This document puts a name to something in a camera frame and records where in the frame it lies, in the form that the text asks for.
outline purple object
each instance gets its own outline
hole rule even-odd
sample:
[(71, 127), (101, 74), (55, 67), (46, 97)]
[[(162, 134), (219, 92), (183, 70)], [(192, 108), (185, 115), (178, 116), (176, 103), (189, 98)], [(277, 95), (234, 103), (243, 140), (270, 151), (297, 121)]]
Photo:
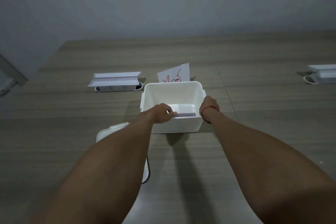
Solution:
[(181, 112), (181, 113), (178, 113), (175, 117), (191, 117), (191, 116), (196, 116), (196, 113), (195, 112)]

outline wristband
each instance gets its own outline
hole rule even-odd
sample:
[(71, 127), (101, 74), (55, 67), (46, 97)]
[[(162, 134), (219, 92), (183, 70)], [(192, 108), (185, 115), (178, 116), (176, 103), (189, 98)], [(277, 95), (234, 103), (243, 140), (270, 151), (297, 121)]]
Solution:
[(202, 110), (202, 112), (201, 112), (201, 117), (202, 117), (202, 119), (205, 121), (205, 122), (207, 122), (207, 123), (209, 123), (209, 124), (211, 124), (210, 122), (208, 122), (206, 119), (204, 119), (203, 118), (203, 111), (206, 109), (206, 108), (208, 108), (208, 107), (212, 107), (212, 108), (214, 108), (214, 109), (216, 109), (217, 110), (217, 108), (216, 107), (214, 107), (214, 106), (212, 106), (212, 105), (208, 105), (208, 106), (206, 106), (203, 110)]

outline red handwriting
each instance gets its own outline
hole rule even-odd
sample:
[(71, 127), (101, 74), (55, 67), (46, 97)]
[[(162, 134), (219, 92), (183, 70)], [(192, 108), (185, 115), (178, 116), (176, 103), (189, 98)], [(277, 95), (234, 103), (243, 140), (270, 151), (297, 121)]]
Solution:
[[(181, 78), (181, 77), (176, 78), (176, 79), (172, 79), (171, 82), (180, 82), (180, 81), (181, 81), (180, 78)], [(166, 80), (162, 79), (162, 81), (163, 81), (163, 82), (170, 82), (170, 81), (169, 81), (169, 75), (167, 75)]]

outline hand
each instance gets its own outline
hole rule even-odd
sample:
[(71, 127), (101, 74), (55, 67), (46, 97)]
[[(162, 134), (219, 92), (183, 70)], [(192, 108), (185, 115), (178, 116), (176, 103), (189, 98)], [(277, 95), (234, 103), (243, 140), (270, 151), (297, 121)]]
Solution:
[(164, 103), (156, 105), (143, 113), (148, 114), (153, 123), (165, 123), (177, 115), (177, 112), (173, 112), (171, 107)]
[(209, 108), (213, 108), (214, 107), (217, 111), (220, 111), (219, 110), (219, 105), (217, 105), (217, 100), (213, 99), (211, 96), (206, 96), (204, 98), (203, 103), (201, 104), (201, 107), (199, 108), (199, 114), (200, 114), (200, 116), (204, 115), (204, 114), (202, 114), (202, 112), (203, 112), (203, 110), (206, 107), (209, 107)]

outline person's left arm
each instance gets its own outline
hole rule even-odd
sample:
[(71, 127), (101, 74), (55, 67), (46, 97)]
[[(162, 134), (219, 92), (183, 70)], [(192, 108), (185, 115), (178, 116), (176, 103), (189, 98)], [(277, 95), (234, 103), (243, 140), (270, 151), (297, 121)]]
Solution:
[(153, 124), (175, 115), (156, 105), (93, 145), (34, 223), (122, 223), (140, 189)]

